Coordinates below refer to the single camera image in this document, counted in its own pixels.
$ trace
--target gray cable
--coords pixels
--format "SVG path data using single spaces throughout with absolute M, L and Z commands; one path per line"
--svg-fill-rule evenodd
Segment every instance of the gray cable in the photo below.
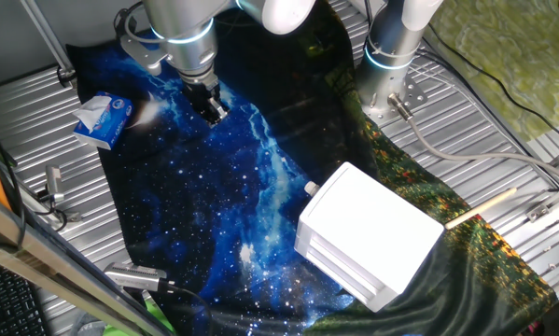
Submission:
M 540 161 L 540 160 L 537 160 L 537 159 L 534 159 L 534 158 L 531 158 L 529 156 L 525 156 L 525 155 L 522 155 L 522 154 L 516 154 L 516 153 L 484 153 L 484 154 L 476 154 L 476 155 L 452 155 L 452 154 L 443 153 L 443 152 L 439 151 L 438 149 L 434 148 L 433 146 L 431 146 L 426 141 L 424 136 L 422 136 L 422 134 L 420 133 L 420 130 L 418 130 L 418 126 L 416 126 L 416 122 L 413 119 L 409 119 L 408 123 L 410 124 L 410 127 L 412 127 L 413 132 L 418 137 L 418 140 L 420 140 L 420 142 L 426 147 L 426 149 L 430 153 L 432 153 L 433 155 L 436 155 L 436 156 L 438 156 L 440 158 L 443 158 L 445 160 L 475 161 L 475 160 L 486 160 L 486 159 L 497 159 L 497 158 L 515 159 L 515 160 L 535 164 L 535 165 L 537 165 L 539 167 L 542 167 L 543 169 L 547 170 L 549 173 L 552 173 L 552 174 L 555 174 L 555 175 L 559 176 L 559 169 L 551 166 L 548 163 L 545 163 L 543 161 Z

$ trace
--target metal grating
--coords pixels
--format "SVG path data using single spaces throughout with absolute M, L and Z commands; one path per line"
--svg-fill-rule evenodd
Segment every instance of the metal grating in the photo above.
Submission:
M 0 140 L 18 161 L 17 175 L 34 191 L 46 184 L 46 164 L 61 167 L 66 192 L 58 208 L 82 215 L 82 222 L 69 223 L 61 235 L 103 269 L 130 257 L 98 152 L 72 135 L 72 112 L 79 107 L 77 93 L 62 87 L 56 68 L 2 86 Z M 39 296 L 54 335 L 67 334 L 78 309 L 46 290 Z
M 342 18 L 352 40 L 356 64 L 361 62 L 362 46 L 368 33 L 366 17 L 353 14 L 347 0 L 329 1 Z M 426 93 L 427 104 L 414 112 L 414 118 L 429 143 L 455 154 L 490 151 L 520 152 L 506 136 L 504 128 L 479 106 L 463 85 L 437 64 L 423 58 L 412 62 L 410 74 Z M 518 192 L 510 200 L 481 215 L 500 233 L 522 258 L 547 281 L 559 297 L 559 209 L 531 223 L 525 213 L 550 197 L 552 186 L 532 166 L 511 160 L 444 161 L 429 155 L 402 119 L 375 120 L 391 140 L 430 173 L 476 206 L 510 187 Z M 543 135 L 531 147 L 545 161 L 559 154 L 559 135 Z

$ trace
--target wooden stick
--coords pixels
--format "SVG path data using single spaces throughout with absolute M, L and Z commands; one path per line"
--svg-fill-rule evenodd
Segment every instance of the wooden stick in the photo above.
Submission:
M 451 230 L 454 227 L 458 226 L 459 224 L 465 222 L 466 220 L 478 215 L 479 213 L 488 210 L 493 205 L 500 203 L 501 201 L 505 200 L 506 198 L 513 195 L 518 189 L 511 188 L 507 189 L 504 192 L 501 192 L 497 196 L 493 197 L 492 199 L 478 205 L 477 207 L 471 209 L 470 211 L 466 212 L 464 215 L 458 216 L 456 219 L 450 221 L 449 223 L 445 224 L 445 229 Z

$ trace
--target blue led ring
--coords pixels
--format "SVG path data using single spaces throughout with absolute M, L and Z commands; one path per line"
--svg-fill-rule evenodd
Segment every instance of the blue led ring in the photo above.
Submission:
M 376 62 L 376 60 L 373 59 L 373 58 L 370 56 L 369 47 L 368 47 L 368 46 L 366 46 L 366 47 L 364 48 L 364 51 L 366 51 L 366 56 L 369 58 L 369 61 L 370 61 L 371 63 L 373 63 L 374 65 L 376 65 L 376 66 L 378 66 L 378 67 L 380 67 L 380 68 L 386 69 L 386 70 L 399 70 L 399 69 L 403 69 L 403 68 L 407 67 L 408 65 L 410 65 L 410 64 L 412 63 L 412 60 L 410 60 L 409 62 L 407 62 L 407 63 L 405 63 L 405 64 L 403 64 L 403 65 L 398 65 L 398 66 L 384 65 L 384 64 L 381 64 L 381 63 Z
M 181 39 L 169 39 L 169 40 L 167 40 L 167 42 L 173 43 L 173 44 L 188 44 L 188 43 L 192 43 L 194 41 L 198 41 L 199 39 L 203 38 L 203 36 L 205 36 L 211 30 L 211 28 L 213 28 L 213 20 L 214 19 L 211 19 L 210 22 L 208 22 L 208 25 L 206 26 L 206 28 L 204 28 L 204 30 L 202 32 L 200 32 L 199 34 L 197 34 L 193 37 L 181 38 Z M 150 26 L 150 29 L 152 30 L 152 32 L 158 38 L 160 38 L 160 39 L 165 38 L 161 34 L 157 33 L 157 31 L 155 31 L 155 28 L 153 28 L 152 26 Z

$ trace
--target keyboard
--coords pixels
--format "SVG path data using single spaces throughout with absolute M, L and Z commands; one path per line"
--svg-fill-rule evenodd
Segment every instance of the keyboard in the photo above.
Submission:
M 0 336 L 48 336 L 36 290 L 0 266 Z

